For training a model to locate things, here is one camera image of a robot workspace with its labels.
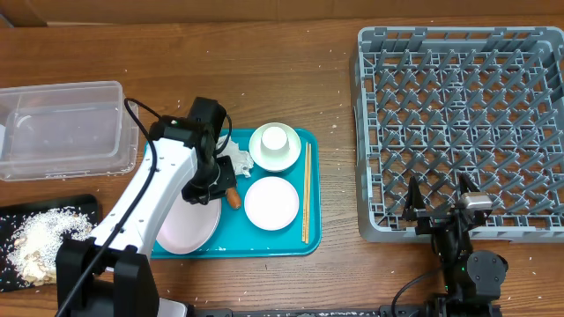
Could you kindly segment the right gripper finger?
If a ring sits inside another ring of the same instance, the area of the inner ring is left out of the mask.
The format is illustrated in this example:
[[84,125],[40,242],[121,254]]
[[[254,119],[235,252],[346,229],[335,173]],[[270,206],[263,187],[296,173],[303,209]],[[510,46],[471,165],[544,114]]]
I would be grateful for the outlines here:
[[458,178],[459,191],[461,194],[479,192],[479,188],[466,173],[461,173]]
[[419,191],[419,184],[417,182],[417,178],[415,176],[412,176],[408,184],[408,192],[404,205],[404,210],[423,209],[423,208],[424,208],[424,200],[422,194]]

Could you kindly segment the orange carrot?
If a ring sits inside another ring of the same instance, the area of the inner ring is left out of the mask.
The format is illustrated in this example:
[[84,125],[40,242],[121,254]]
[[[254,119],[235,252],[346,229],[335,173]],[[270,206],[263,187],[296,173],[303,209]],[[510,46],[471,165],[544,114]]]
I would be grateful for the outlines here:
[[242,206],[241,197],[235,187],[226,190],[226,200],[234,210],[238,210]]

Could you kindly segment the white paper napkin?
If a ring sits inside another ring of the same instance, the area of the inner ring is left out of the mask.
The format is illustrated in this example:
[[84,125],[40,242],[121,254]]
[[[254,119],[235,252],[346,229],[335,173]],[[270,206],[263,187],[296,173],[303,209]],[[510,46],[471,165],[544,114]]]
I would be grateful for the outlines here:
[[228,156],[236,175],[243,175],[245,178],[251,176],[251,169],[254,167],[254,160],[248,151],[240,149],[240,146],[232,138],[226,144],[225,149],[217,155],[218,158]]

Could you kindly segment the white upside-down bowl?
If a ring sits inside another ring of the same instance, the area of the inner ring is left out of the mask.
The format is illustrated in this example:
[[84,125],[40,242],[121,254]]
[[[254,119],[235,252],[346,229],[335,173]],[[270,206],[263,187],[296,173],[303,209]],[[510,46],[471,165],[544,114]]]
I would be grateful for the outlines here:
[[[282,151],[268,151],[261,142],[265,129],[279,126],[288,137],[288,144]],[[283,172],[297,162],[301,154],[301,140],[297,132],[290,126],[281,122],[271,122],[256,129],[249,139],[249,153],[254,162],[262,169],[269,172]]]

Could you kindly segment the large pink round plate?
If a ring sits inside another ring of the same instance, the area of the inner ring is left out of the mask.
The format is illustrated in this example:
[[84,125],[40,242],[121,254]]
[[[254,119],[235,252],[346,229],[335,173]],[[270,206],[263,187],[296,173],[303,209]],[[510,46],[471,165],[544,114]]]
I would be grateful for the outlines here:
[[221,215],[222,201],[206,205],[191,204],[179,194],[167,214],[156,241],[171,254],[189,254],[198,250],[215,232]]

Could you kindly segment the white upside-down cup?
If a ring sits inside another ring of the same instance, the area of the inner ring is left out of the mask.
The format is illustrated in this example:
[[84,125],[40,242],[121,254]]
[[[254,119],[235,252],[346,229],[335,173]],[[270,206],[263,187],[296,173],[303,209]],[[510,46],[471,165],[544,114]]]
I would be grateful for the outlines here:
[[261,136],[263,147],[268,151],[282,151],[288,144],[286,132],[279,126],[272,126],[264,130]]

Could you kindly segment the white rice pile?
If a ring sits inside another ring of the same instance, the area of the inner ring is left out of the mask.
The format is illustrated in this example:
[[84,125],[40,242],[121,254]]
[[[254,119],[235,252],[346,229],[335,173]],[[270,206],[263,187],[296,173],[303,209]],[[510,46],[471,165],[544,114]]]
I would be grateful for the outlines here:
[[56,283],[56,255],[65,238],[85,240],[95,225],[80,209],[65,206],[24,217],[11,235],[8,263],[25,286]]

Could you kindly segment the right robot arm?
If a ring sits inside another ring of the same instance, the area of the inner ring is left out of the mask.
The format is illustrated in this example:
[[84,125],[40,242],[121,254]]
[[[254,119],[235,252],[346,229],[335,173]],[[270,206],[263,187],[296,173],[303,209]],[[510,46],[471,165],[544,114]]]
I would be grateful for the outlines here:
[[[508,262],[491,251],[473,249],[470,231],[486,223],[493,202],[466,174],[459,176],[458,201],[446,210],[428,211],[415,177],[410,178],[403,218],[415,221],[415,233],[431,237],[433,252],[439,255],[439,268],[418,276],[403,286],[391,302],[390,312],[398,316],[500,316],[493,302],[501,296]],[[443,275],[445,292],[435,294],[421,306],[400,308],[400,296],[418,282]]]

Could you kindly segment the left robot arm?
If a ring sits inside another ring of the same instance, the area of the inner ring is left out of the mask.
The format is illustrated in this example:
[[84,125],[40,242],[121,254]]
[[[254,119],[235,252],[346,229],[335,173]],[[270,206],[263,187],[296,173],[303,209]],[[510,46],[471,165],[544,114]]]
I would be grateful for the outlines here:
[[117,204],[88,238],[66,239],[57,252],[58,315],[195,315],[192,305],[159,295],[150,256],[176,198],[206,205],[235,187],[218,143],[229,120],[216,100],[197,97],[187,116],[161,115],[140,128],[149,148]]

